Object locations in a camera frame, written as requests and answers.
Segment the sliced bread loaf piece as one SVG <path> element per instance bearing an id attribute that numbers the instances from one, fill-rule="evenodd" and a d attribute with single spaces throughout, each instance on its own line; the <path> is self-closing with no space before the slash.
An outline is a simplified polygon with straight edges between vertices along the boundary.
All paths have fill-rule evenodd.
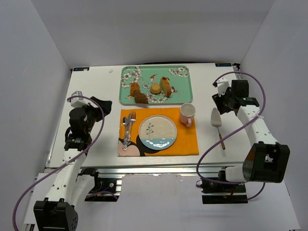
<path id="1" fill-rule="evenodd" d="M 167 77 L 161 77 L 160 87 L 166 97 L 169 97 L 171 95 L 171 86 Z"/>

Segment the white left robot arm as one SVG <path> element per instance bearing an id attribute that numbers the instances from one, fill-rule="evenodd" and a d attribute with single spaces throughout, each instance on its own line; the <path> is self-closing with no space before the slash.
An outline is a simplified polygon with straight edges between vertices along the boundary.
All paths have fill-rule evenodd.
<path id="1" fill-rule="evenodd" d="M 71 96 L 68 101 L 69 128 L 65 133 L 63 163 L 44 200 L 34 204 L 34 215 L 40 231 L 74 231 L 78 224 L 76 205 L 95 186 L 92 174 L 80 175 L 89 148 L 96 141 L 90 135 L 94 124 L 111 113 L 112 101 L 84 96 Z"/>

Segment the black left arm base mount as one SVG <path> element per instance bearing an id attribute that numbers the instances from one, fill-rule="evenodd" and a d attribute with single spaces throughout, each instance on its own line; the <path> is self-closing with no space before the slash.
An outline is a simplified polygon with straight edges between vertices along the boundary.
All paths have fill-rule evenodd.
<path id="1" fill-rule="evenodd" d="M 119 198 L 122 179 L 113 174 L 102 173 L 95 168 L 85 168 L 78 176 L 93 177 L 94 187 L 89 191 L 86 202 L 116 202 Z"/>

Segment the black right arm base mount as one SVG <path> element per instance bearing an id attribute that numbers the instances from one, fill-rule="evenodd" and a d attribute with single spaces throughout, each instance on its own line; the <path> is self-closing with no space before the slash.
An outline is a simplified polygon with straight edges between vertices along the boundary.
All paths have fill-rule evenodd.
<path id="1" fill-rule="evenodd" d="M 226 185 L 198 180 L 196 187 L 201 189 L 202 203 L 204 205 L 248 203 L 244 185 Z"/>

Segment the metal cake server wooden handle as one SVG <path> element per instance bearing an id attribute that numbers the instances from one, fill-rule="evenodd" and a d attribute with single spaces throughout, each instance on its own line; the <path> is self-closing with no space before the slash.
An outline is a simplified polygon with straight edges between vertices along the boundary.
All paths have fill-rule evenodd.
<path id="1" fill-rule="evenodd" d="M 213 108 L 211 112 L 211 125 L 218 130 L 219 139 L 222 140 L 222 135 L 219 128 L 222 126 L 221 117 L 217 108 Z"/>

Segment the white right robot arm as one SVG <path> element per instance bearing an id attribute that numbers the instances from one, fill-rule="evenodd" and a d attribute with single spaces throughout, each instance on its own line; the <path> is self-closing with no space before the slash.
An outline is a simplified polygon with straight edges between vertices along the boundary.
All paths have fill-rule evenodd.
<path id="1" fill-rule="evenodd" d="M 267 182 L 280 183 L 284 178 L 290 149 L 280 144 L 271 134 L 256 98 L 249 97 L 249 84 L 246 80 L 225 78 L 214 83 L 218 93 L 212 98 L 222 115 L 233 111 L 245 126 L 251 149 L 241 166 L 227 167 L 225 178 L 228 182 Z"/>

